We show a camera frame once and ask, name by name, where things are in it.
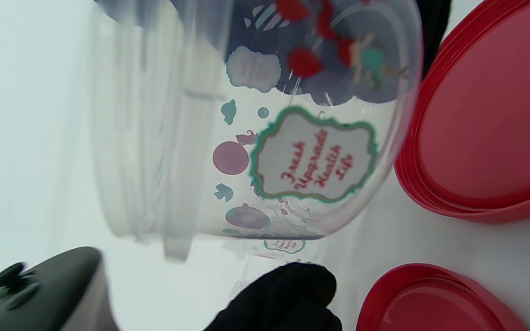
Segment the person's right hand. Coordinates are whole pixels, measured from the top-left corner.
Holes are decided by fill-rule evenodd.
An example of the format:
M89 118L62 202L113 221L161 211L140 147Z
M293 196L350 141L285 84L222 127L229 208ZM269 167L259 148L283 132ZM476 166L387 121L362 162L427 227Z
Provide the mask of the person's right hand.
M421 31L423 33L424 61L422 78L425 78L429 73L429 69L439 51L449 23L451 2L451 0L416 1L421 16Z

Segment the person's left hand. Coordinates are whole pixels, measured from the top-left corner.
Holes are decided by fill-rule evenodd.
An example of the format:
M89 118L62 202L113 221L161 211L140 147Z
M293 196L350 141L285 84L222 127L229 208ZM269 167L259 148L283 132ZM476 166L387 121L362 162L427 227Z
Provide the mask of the person's left hand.
M340 331L328 305L336 277L313 263L288 263L253 281L221 310L207 331Z

